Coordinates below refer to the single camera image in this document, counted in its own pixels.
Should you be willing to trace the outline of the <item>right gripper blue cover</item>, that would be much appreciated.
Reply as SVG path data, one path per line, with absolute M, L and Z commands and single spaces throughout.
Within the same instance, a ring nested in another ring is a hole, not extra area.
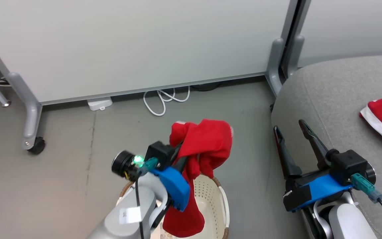
M 326 158 L 328 149 L 309 125 L 302 119 L 298 121 L 304 137 L 309 141 L 317 159 L 317 168 L 326 170 L 331 163 Z M 329 171 L 314 171 L 302 175 L 302 170 L 291 157 L 279 127 L 274 126 L 274 137 L 281 163 L 282 173 L 286 180 L 286 191 L 283 195 L 283 204 L 288 212 L 295 212 L 318 200 L 334 194 L 344 192 L 353 187 L 352 183 L 338 183 L 329 174 Z

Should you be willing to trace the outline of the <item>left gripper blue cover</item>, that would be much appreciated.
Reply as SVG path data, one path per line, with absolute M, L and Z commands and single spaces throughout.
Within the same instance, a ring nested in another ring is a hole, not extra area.
M 179 143 L 174 148 L 172 157 L 177 157 L 181 147 L 182 143 Z M 190 186 L 182 177 L 187 160 L 188 156 L 183 156 L 176 160 L 174 168 L 168 167 L 163 171 L 157 169 L 151 170 L 151 173 L 159 178 L 168 195 L 170 195 L 171 200 L 173 201 L 173 208 L 180 212 L 183 212 L 186 209 L 190 197 Z

